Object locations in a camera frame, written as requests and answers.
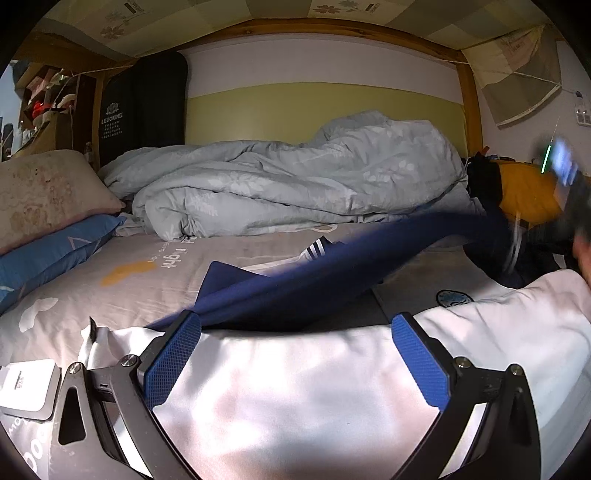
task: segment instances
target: white power bank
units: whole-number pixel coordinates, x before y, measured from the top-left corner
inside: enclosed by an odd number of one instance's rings
[[[0,410],[7,415],[47,420],[53,414],[60,368],[51,359],[17,362],[2,368]]]

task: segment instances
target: blanket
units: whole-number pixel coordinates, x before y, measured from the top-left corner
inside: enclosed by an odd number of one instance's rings
[[[134,215],[166,241],[481,211],[439,130],[377,111],[333,120],[307,144],[140,148],[99,175],[119,198],[134,195]]]

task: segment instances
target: blue pillowcase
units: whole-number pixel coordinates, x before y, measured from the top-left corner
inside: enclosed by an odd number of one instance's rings
[[[0,257],[0,314],[37,287],[85,262],[124,217],[94,215]]]

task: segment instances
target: pillow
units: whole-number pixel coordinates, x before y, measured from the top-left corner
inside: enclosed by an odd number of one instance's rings
[[[123,204],[84,156],[55,150],[0,164],[0,255]]]
[[[85,262],[124,221],[111,215],[91,216],[0,257],[0,313]]]
[[[561,214],[554,198],[556,178],[540,173],[540,166],[527,163],[499,163],[503,200],[501,210],[514,220],[519,213],[530,226],[554,220]]]

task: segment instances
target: bed sheet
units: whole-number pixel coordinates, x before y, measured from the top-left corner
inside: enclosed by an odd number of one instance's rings
[[[321,235],[333,242],[346,241],[378,227],[344,224],[171,243],[155,235],[114,238],[86,263],[33,291],[0,317],[0,365],[52,358],[65,368],[78,358],[89,316],[111,330],[145,326],[192,304],[214,260],[268,274],[289,268]],[[416,314],[462,298],[494,298],[509,291],[475,267],[456,240],[447,245],[452,246],[423,252],[377,287],[388,313]],[[569,398],[584,410],[581,415],[578,410],[574,413],[585,424],[591,410],[582,399],[588,397],[589,376],[582,375]],[[25,460],[46,480],[51,422],[0,414],[0,423]],[[569,435],[564,431],[563,439],[568,441]]]

